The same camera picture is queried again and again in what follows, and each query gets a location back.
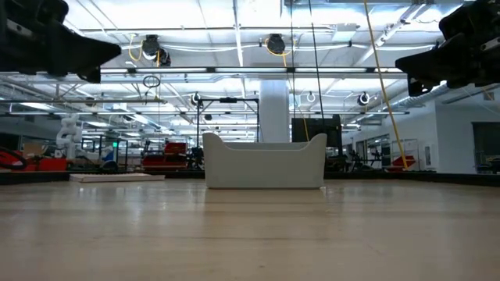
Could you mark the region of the black aluminium table frame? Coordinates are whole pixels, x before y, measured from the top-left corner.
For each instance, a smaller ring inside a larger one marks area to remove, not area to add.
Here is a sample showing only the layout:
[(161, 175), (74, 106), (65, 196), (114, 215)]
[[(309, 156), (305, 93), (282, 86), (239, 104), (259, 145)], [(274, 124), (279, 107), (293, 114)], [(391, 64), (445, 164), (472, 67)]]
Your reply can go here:
[[(19, 172), (0, 173), (0, 186), (22, 183), (47, 183), (68, 181), (71, 172)], [(493, 174), (457, 174), (457, 173), (425, 173), (425, 172), (325, 172), (325, 180), (413, 180), (432, 183), (453, 183), (482, 187), (500, 187), (500, 175)]]

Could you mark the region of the black cage frame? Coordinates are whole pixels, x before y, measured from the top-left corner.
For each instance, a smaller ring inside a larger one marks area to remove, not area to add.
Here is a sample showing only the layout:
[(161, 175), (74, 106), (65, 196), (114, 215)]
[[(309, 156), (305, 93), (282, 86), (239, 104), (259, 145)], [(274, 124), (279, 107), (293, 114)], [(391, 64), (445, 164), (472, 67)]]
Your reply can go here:
[(128, 168), (129, 141), (104, 135), (85, 136), (80, 142), (78, 158), (89, 169), (117, 173)]

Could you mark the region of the red low cart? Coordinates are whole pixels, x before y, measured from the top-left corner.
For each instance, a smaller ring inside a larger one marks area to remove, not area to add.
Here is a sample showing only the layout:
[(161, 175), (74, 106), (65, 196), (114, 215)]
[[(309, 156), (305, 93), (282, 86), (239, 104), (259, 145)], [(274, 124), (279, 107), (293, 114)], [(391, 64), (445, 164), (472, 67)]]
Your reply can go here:
[(59, 172), (66, 171), (67, 164), (65, 158), (24, 157), (21, 151), (0, 148), (0, 169), (13, 172)]

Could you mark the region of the long ceiling light strip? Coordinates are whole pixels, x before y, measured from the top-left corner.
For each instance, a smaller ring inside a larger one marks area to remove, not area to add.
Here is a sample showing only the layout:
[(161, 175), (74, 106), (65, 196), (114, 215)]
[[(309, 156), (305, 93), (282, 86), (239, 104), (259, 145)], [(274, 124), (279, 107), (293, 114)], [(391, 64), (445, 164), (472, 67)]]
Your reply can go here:
[(402, 71), (393, 67), (174, 67), (174, 68), (106, 68), (101, 74), (135, 73), (395, 73)]

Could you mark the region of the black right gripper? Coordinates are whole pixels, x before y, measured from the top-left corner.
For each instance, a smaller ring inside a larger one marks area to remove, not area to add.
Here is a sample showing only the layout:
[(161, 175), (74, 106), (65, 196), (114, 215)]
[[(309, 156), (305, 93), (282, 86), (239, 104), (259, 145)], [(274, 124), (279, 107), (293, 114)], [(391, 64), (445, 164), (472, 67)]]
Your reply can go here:
[(474, 0), (444, 17), (445, 42), (427, 52), (402, 57), (410, 97), (430, 93), (445, 80), (450, 88), (500, 84), (500, 0)]

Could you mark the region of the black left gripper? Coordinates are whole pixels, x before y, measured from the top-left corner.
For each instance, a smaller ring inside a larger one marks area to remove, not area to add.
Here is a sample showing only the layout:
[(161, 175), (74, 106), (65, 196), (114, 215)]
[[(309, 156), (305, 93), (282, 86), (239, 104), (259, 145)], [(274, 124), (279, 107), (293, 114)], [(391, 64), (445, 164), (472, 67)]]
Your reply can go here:
[(0, 72), (34, 75), (48, 69), (53, 76), (74, 73), (100, 84), (102, 65), (122, 49), (61, 25), (68, 12), (64, 0), (0, 0)]

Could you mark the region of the white building column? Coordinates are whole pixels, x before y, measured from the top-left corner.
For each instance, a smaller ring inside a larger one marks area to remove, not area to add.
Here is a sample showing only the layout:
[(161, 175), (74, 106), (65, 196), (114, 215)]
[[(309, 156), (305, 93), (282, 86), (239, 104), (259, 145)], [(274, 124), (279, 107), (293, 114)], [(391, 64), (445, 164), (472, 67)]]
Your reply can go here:
[(261, 141), (289, 141), (289, 89), (286, 80), (261, 80), (259, 89)]

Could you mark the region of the black rig frame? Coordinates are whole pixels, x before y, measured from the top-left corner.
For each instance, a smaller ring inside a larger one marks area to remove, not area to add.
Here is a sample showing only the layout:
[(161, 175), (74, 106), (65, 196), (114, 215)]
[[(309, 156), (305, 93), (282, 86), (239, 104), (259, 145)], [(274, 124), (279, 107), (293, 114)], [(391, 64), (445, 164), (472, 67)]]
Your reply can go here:
[(256, 123), (242, 123), (241, 125), (247, 130), (249, 127), (255, 128), (255, 133), (253, 138), (243, 137), (238, 135), (233, 135), (233, 139), (229, 139), (229, 135), (220, 135), (222, 124), (209, 124), (213, 126), (214, 129), (212, 133), (221, 139), (224, 144), (257, 144), (259, 142), (260, 133), (260, 114), (259, 114), (259, 99), (258, 98), (198, 98), (195, 101), (196, 107), (196, 146), (191, 149), (192, 156), (197, 159), (202, 159), (204, 157), (203, 148), (200, 147), (200, 136), (202, 135), (202, 130), (200, 129), (200, 117), (212, 116), (212, 115), (238, 115), (239, 112), (232, 111), (222, 111), (222, 112), (206, 112), (208, 107), (213, 103), (218, 102), (220, 104), (236, 104), (238, 102), (243, 102), (247, 107), (256, 115)]

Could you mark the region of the black screen panel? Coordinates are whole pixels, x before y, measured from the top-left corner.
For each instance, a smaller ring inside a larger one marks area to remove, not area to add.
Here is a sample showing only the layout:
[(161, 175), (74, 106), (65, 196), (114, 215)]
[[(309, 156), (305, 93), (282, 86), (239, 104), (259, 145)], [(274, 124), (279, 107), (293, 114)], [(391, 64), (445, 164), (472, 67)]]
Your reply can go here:
[(343, 155), (341, 139), (341, 117), (332, 115), (329, 118), (292, 118), (291, 139), (293, 142), (312, 140), (317, 134), (327, 135), (327, 148), (334, 149), (337, 155)]

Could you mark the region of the red angled stand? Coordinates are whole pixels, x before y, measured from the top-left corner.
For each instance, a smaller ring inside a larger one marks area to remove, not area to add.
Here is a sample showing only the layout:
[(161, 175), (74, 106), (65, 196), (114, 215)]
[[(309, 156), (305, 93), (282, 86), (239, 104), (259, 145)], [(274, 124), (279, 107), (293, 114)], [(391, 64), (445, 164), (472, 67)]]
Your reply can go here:
[(416, 160), (412, 155), (406, 155), (404, 158), (402, 156), (399, 156), (394, 161), (392, 161), (389, 166), (386, 166), (385, 169), (391, 173), (402, 172), (406, 171), (415, 163)]

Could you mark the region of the light grey plastic bin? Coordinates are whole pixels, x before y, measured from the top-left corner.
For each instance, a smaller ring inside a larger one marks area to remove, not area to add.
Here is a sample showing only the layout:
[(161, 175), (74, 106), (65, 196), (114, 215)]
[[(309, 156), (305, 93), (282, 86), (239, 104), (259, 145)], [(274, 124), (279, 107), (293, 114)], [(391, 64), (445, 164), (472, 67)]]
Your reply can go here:
[(203, 136), (205, 184), (210, 189), (318, 189), (324, 183), (327, 135), (308, 142), (224, 142)]

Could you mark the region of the red tool cart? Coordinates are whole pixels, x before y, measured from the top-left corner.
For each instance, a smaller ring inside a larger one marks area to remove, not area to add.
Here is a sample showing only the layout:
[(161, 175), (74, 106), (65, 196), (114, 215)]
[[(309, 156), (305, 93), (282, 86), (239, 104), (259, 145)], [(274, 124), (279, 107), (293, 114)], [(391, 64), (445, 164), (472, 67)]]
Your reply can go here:
[(187, 144), (168, 142), (162, 150), (145, 150), (141, 164), (145, 170), (183, 170), (188, 167)]

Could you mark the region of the dark wall window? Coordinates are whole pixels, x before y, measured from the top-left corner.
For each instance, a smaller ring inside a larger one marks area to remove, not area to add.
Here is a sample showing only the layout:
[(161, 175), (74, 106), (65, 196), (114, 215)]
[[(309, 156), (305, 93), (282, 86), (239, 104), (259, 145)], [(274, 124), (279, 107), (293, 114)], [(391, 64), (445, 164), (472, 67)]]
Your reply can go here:
[(475, 169), (500, 175), (500, 123), (472, 123)]

